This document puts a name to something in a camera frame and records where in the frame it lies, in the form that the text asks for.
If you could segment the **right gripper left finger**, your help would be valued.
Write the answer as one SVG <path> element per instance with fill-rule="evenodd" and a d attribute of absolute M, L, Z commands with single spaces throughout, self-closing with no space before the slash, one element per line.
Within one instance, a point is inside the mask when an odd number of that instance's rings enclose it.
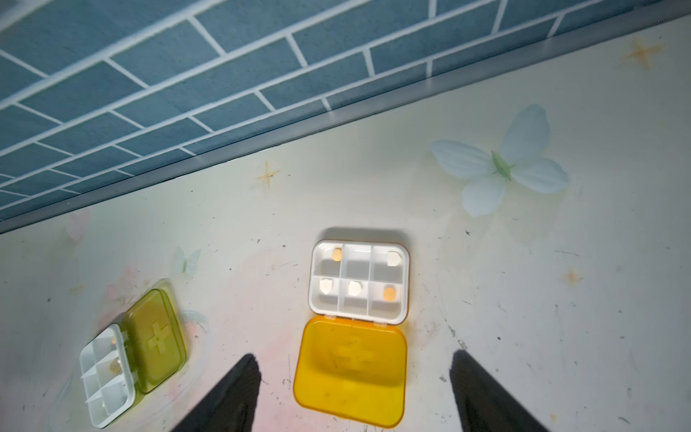
<path fill-rule="evenodd" d="M 257 359 L 245 354 L 173 431 L 251 431 L 261 383 Z"/>

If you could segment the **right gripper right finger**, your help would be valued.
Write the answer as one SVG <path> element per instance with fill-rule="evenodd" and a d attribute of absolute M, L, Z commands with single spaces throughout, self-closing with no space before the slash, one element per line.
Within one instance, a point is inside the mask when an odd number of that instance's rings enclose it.
<path fill-rule="evenodd" d="M 468 351 L 453 354 L 449 378 L 463 431 L 547 432 Z"/>

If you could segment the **orange pillbox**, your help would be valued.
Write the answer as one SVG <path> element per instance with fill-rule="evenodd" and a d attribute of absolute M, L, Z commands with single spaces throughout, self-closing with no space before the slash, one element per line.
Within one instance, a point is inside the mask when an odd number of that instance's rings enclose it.
<path fill-rule="evenodd" d="M 293 381 L 303 408 L 379 428 L 405 412 L 410 254 L 397 243 L 324 239 L 311 252 L 309 306 Z"/>

